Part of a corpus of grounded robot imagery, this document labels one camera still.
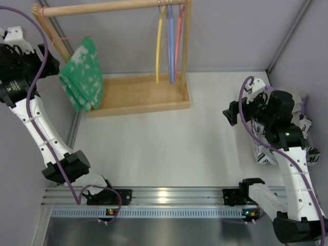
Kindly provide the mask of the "pink clothes hanger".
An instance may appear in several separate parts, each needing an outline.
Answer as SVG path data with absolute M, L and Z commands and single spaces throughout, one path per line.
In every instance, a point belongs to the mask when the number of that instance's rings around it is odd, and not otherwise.
M 75 39 L 82 41 L 86 36 L 61 37 L 51 20 L 45 17 L 44 11 L 47 8 L 48 6 L 42 7 L 40 4 L 35 4 L 31 7 L 31 11 L 51 42 L 49 50 L 55 48 L 62 60 L 67 63 L 74 53 L 72 49 L 69 49 L 68 41 Z

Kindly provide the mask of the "green white tie-dye trousers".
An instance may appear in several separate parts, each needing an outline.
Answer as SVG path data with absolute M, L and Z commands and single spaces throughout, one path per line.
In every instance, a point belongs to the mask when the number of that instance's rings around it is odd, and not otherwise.
M 104 92 L 96 46 L 85 37 L 59 73 L 59 81 L 75 111 L 98 109 Z

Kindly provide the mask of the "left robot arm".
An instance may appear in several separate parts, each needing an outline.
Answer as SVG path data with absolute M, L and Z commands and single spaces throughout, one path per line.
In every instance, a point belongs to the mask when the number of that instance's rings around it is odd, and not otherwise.
M 107 179 L 91 171 L 82 151 L 73 152 L 60 138 L 44 111 L 32 83 L 43 62 L 35 51 L 1 44 L 1 102 L 24 124 L 37 144 L 46 166 L 43 176 L 61 185 L 83 186 L 90 206 L 113 205 L 117 198 Z

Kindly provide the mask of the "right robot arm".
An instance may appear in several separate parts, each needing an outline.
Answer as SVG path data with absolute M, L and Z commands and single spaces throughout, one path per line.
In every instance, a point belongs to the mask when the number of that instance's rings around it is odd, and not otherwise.
M 260 139 L 248 127 L 248 121 L 264 128 L 267 143 L 263 146 L 274 152 L 280 168 L 287 197 L 287 205 L 266 186 L 261 178 L 240 182 L 244 198 L 256 202 L 270 217 L 276 237 L 281 243 L 320 241 L 325 244 L 327 218 L 314 193 L 306 164 L 305 139 L 301 129 L 292 123 L 294 100 L 290 93 L 276 90 L 269 96 L 260 92 L 252 100 L 239 93 L 239 99 L 223 111 L 230 125 L 241 121 L 250 136 Z

